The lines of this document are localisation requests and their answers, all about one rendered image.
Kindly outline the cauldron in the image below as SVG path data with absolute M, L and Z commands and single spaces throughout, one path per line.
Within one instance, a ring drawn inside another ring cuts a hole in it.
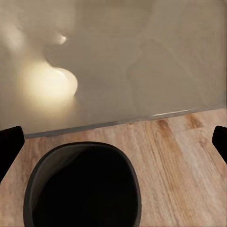
M 24 227 L 139 227 L 140 185 L 129 158 L 102 142 L 53 148 L 35 165 Z

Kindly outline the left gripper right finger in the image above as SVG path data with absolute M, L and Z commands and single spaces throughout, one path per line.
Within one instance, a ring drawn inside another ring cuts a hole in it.
M 220 125 L 215 127 L 212 143 L 227 164 L 227 127 Z

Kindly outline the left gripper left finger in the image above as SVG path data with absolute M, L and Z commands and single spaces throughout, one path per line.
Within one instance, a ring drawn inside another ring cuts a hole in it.
M 25 143 L 21 126 L 0 131 L 0 183 Z

